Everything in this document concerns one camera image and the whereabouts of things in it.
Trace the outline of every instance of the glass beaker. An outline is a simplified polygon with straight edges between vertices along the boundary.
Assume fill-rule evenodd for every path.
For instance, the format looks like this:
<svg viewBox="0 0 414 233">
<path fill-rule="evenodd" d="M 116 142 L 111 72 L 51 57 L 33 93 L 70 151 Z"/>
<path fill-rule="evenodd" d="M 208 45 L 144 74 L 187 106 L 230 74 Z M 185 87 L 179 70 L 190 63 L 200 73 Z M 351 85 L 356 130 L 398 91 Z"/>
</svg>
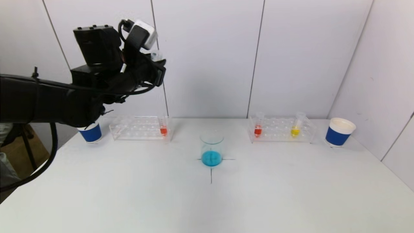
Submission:
<svg viewBox="0 0 414 233">
<path fill-rule="evenodd" d="M 223 159 L 224 136 L 219 130 L 208 130 L 200 135 L 201 161 L 210 167 L 217 166 Z"/>
</svg>

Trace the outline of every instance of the blue paper cup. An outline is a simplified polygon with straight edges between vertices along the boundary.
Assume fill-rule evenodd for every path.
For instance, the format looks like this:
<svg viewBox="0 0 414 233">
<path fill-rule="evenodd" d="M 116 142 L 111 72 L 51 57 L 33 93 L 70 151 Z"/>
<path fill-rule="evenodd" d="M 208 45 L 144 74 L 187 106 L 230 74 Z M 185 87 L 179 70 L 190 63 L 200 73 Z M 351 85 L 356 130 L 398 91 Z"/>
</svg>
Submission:
<svg viewBox="0 0 414 233">
<path fill-rule="evenodd" d="M 335 117 L 329 123 L 325 139 L 332 147 L 342 146 L 355 129 L 354 123 Z"/>
<path fill-rule="evenodd" d="M 97 142 L 101 139 L 102 133 L 99 123 L 93 123 L 88 127 L 77 128 L 87 143 Z"/>
</svg>

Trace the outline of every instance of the black cable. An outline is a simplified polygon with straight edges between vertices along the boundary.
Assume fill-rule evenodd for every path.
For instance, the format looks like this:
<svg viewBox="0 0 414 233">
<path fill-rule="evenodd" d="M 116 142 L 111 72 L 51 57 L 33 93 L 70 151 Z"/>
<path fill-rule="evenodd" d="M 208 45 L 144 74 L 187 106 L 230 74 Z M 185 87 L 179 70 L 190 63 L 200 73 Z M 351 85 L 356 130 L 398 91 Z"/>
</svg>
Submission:
<svg viewBox="0 0 414 233">
<path fill-rule="evenodd" d="M 4 191 L 10 190 L 10 189 L 14 189 L 14 188 L 22 186 L 26 183 L 29 183 L 30 181 L 32 181 L 32 180 L 36 179 L 38 176 L 40 176 L 51 165 L 51 163 L 55 159 L 56 151 L 58 150 L 58 133 L 56 131 L 56 124 L 55 123 L 50 123 L 50 125 L 51 125 L 51 131 L 52 131 L 52 152 L 51 152 L 51 155 L 50 155 L 49 159 L 46 161 L 46 163 L 43 165 L 43 167 L 41 167 L 39 170 L 37 170 L 37 172 L 33 173 L 29 177 L 26 177 L 26 178 L 22 179 L 21 181 L 15 182 L 13 184 L 6 185 L 4 187 L 0 187 L 0 192 L 4 192 Z"/>
<path fill-rule="evenodd" d="M 0 75 L 0 77 L 14 78 L 14 79 L 23 80 L 23 81 L 34 82 L 33 80 L 28 80 L 27 77 L 19 76 L 19 75 L 3 75 L 2 74 L 2 75 Z M 139 90 L 139 91 L 133 91 L 133 92 L 108 92 L 108 91 L 100 90 L 100 89 L 96 89 L 96 88 L 80 87 L 80 86 L 75 86 L 75 85 L 70 85 L 70 84 L 65 84 L 65 83 L 55 83 L 55 82 L 45 83 L 45 82 L 40 81 L 40 80 L 38 80 L 38 83 L 43 84 L 43 85 L 53 86 L 53 87 L 61 87 L 61 88 L 72 89 L 72 90 L 95 92 L 95 93 L 104 94 L 104 95 L 139 95 L 139 94 L 142 94 L 142 93 L 146 93 L 146 92 L 152 90 L 155 87 L 155 85 L 151 85 L 147 89 Z"/>
<path fill-rule="evenodd" d="M 118 34 L 119 34 L 119 37 L 121 38 L 121 40 L 122 40 L 123 42 L 125 42 L 125 38 L 124 38 L 124 36 L 122 35 L 122 26 L 123 26 L 125 23 L 126 23 L 126 21 L 125 21 L 125 19 L 123 19 L 123 20 L 121 20 L 121 22 L 119 22 L 119 24 L 118 24 Z"/>
</svg>

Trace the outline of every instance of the black line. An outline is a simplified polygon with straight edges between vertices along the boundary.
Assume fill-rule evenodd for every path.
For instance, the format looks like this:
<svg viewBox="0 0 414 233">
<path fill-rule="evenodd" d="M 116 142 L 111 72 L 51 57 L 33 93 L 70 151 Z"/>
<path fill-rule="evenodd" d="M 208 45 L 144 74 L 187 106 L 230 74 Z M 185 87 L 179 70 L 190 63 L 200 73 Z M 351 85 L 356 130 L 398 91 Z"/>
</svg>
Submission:
<svg viewBox="0 0 414 233">
<path fill-rule="evenodd" d="M 152 20 L 154 21 L 154 28 L 155 28 L 155 31 L 156 31 L 154 6 L 152 4 L 152 0 L 151 0 L 151 11 L 152 11 Z M 158 38 L 156 39 L 156 47 L 159 50 Z M 165 100 L 165 108 L 167 109 L 167 116 L 170 116 L 170 114 L 168 113 L 167 94 L 165 93 L 165 83 L 164 82 L 162 83 L 162 89 L 164 90 L 164 100 Z"/>
<path fill-rule="evenodd" d="M 259 41 L 260 41 L 260 31 L 262 30 L 263 12 L 265 11 L 265 2 L 266 2 L 266 0 L 263 0 L 262 18 L 260 19 L 259 37 L 258 37 L 258 44 L 257 44 L 257 47 L 256 47 L 256 57 L 255 57 L 255 64 L 254 64 L 254 67 L 253 67 L 252 85 L 250 86 L 249 105 L 247 106 L 246 118 L 249 117 L 250 100 L 252 99 L 253 79 L 255 77 L 256 61 L 258 59 L 258 50 L 259 50 Z"/>
<path fill-rule="evenodd" d="M 329 115 L 331 114 L 333 107 L 335 106 L 336 102 L 338 101 L 339 93 L 341 92 L 341 89 L 342 89 L 342 86 L 344 85 L 345 79 L 348 76 L 348 72 L 349 72 L 349 68 L 351 67 L 351 63 L 354 61 L 354 58 L 355 58 L 355 55 L 356 55 L 356 51 L 357 51 L 357 49 L 358 49 L 358 47 L 360 45 L 359 42 L 361 41 L 362 34 L 365 31 L 365 26 L 366 26 L 366 23 L 368 22 L 368 18 L 369 18 L 369 15 L 371 14 L 371 9 L 372 9 L 372 6 L 373 5 L 374 5 L 374 1 L 372 1 L 371 6 L 369 7 L 368 15 L 366 16 L 364 25 L 363 25 L 362 30 L 361 30 L 361 34 L 359 35 L 358 41 L 356 43 L 356 46 L 355 46 L 355 49 L 354 49 L 354 53 L 352 54 L 351 60 L 348 63 L 347 70 L 345 72 L 345 75 L 342 78 L 341 85 L 339 85 L 339 88 L 338 88 L 337 94 L 335 96 L 334 102 L 332 102 L 331 108 L 329 109 L 329 112 L 328 112 L 328 115 L 326 116 L 326 119 L 329 119 Z"/>
<path fill-rule="evenodd" d="M 65 53 L 63 52 L 62 45 L 60 44 L 60 41 L 59 41 L 58 35 L 56 34 L 55 27 L 53 26 L 53 23 L 52 23 L 51 17 L 50 17 L 50 15 L 49 15 L 49 11 L 48 11 L 48 9 L 47 9 L 47 7 L 46 7 L 46 4 L 45 4 L 45 0 L 42 0 L 42 2 L 43 2 L 43 6 L 45 7 L 46 14 L 48 15 L 49 22 L 51 23 L 51 26 L 52 26 L 52 29 L 53 29 L 53 33 L 55 34 L 56 40 L 58 41 L 58 44 L 59 44 L 59 47 L 60 47 L 60 51 L 62 51 L 63 58 L 65 59 L 65 61 L 66 61 L 66 65 L 67 65 L 67 67 L 68 67 L 68 68 L 69 68 L 69 70 L 70 70 L 69 63 L 67 62 L 66 55 L 65 55 Z"/>
<path fill-rule="evenodd" d="M 395 141 L 392 143 L 392 145 L 390 146 L 390 148 L 387 150 L 387 152 L 385 153 L 385 155 L 384 155 L 384 157 L 382 158 L 382 159 L 380 159 L 380 161 L 382 162 L 384 159 L 385 159 L 385 157 L 388 155 L 388 152 L 391 150 L 391 148 L 394 146 L 394 144 L 397 142 L 397 140 L 400 138 L 400 136 L 401 136 L 401 134 L 402 134 L 402 132 L 405 130 L 405 128 L 408 126 L 408 124 L 410 123 L 410 121 L 411 121 L 411 117 L 410 117 L 410 119 L 408 119 L 408 121 L 407 121 L 407 123 L 405 124 L 405 126 L 404 126 L 404 128 L 402 128 L 402 130 L 401 130 L 401 132 L 398 134 L 398 137 L 395 139 Z"/>
</svg>

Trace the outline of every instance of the test tube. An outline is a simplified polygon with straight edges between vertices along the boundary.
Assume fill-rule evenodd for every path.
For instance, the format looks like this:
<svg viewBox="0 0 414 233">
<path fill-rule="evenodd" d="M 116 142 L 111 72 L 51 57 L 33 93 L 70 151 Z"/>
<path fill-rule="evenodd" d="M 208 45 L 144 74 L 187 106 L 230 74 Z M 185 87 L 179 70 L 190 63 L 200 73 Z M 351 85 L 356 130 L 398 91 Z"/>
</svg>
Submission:
<svg viewBox="0 0 414 233">
<path fill-rule="evenodd" d="M 158 117 L 158 124 L 159 124 L 159 130 L 161 132 L 161 135 L 166 137 L 167 134 L 168 134 L 167 117 L 166 116 L 159 116 Z"/>
<path fill-rule="evenodd" d="M 256 138 L 260 137 L 262 134 L 263 121 L 265 119 L 265 114 L 263 112 L 256 113 L 256 124 L 255 124 L 255 136 Z"/>
<path fill-rule="evenodd" d="M 306 114 L 303 112 L 297 112 L 296 113 L 296 119 L 295 119 L 295 123 L 292 126 L 292 130 L 290 132 L 290 134 L 292 135 L 292 138 L 296 138 L 300 132 L 301 132 L 301 127 L 303 125 L 303 121 L 306 118 Z"/>
</svg>

